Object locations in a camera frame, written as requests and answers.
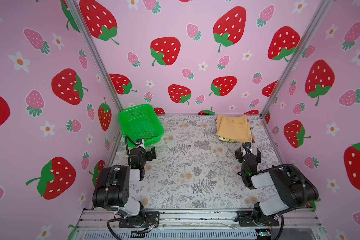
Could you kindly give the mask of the yellow lemon print skirt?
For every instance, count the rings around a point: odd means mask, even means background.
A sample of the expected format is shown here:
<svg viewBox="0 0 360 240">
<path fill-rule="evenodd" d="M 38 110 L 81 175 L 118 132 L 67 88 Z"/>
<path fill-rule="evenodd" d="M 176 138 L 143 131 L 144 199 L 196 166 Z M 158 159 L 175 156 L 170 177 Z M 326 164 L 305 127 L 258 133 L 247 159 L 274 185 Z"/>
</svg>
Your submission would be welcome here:
<svg viewBox="0 0 360 240">
<path fill-rule="evenodd" d="M 221 137 L 221 136 L 218 136 L 218 138 L 219 138 L 219 140 L 222 141 L 222 142 L 239 143 L 238 141 L 235 141 L 235 140 L 232 140 L 232 139 L 229 139 L 229 138 L 223 138 L 223 137 Z M 252 136 L 250 136 L 249 142 L 253 142 Z"/>
</svg>

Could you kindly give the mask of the tan cloth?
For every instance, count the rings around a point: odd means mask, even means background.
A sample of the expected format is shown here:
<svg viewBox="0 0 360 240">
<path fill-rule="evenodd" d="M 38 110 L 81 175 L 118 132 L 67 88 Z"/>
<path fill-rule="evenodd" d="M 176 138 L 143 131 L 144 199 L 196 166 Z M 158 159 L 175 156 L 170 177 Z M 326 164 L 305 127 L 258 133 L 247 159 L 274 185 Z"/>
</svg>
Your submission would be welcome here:
<svg viewBox="0 0 360 240">
<path fill-rule="evenodd" d="M 218 115 L 217 136 L 238 143 L 252 141 L 251 126 L 246 115 L 241 117 L 228 117 Z"/>
</svg>

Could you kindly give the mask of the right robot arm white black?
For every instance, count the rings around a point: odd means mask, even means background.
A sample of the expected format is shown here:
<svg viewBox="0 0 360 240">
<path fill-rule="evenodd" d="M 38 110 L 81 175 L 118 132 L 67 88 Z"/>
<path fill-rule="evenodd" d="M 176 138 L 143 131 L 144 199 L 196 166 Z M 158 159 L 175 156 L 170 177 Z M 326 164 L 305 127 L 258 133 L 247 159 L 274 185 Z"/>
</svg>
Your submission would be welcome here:
<svg viewBox="0 0 360 240">
<path fill-rule="evenodd" d="M 246 145 L 235 150 L 235 157 L 242 164 L 238 175 L 250 189 L 275 187 L 277 193 L 268 199 L 254 204 L 253 211 L 247 216 L 238 216 L 235 222 L 252 221 L 265 225 L 277 215 L 302 209 L 307 203 L 319 199 L 317 188 L 292 164 L 282 164 L 259 171 L 261 152 L 253 154 Z"/>
</svg>

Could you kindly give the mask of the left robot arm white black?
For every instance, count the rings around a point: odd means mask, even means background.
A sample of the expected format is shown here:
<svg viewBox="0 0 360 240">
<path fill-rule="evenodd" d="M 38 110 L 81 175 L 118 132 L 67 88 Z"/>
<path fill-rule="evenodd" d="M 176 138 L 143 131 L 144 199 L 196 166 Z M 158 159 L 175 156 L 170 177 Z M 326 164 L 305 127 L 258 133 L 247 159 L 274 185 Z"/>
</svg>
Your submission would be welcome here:
<svg viewBox="0 0 360 240">
<path fill-rule="evenodd" d="M 119 218 L 119 228 L 145 228 L 152 230 L 159 224 L 159 212 L 146 212 L 142 202 L 130 197 L 130 184 L 142 181 L 145 176 L 146 162 L 156 158 L 155 148 L 147 151 L 145 141 L 132 141 L 125 136 L 125 144 L 133 144 L 133 149 L 126 147 L 127 165 L 114 165 L 100 171 L 93 193 L 93 206 L 102 208 Z"/>
</svg>

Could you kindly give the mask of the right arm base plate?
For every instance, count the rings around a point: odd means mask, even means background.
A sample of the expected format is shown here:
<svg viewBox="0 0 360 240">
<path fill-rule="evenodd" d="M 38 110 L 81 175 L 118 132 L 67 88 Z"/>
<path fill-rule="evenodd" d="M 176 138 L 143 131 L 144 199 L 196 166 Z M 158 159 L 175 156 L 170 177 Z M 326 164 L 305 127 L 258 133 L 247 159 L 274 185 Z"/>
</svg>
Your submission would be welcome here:
<svg viewBox="0 0 360 240">
<path fill-rule="evenodd" d="M 276 215 L 265 216 L 257 211 L 237 211 L 234 222 L 241 227 L 278 227 L 280 225 Z"/>
</svg>

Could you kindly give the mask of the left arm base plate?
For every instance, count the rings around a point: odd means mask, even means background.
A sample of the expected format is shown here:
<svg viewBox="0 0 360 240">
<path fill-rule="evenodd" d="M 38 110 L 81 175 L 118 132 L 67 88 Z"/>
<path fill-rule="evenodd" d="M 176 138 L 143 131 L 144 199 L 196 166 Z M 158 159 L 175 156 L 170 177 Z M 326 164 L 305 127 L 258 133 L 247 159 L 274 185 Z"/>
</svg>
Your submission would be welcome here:
<svg viewBox="0 0 360 240">
<path fill-rule="evenodd" d="M 144 212 L 133 217 L 125 217 L 119 222 L 119 228 L 147 228 L 149 226 L 157 227 L 159 225 L 160 212 Z"/>
</svg>

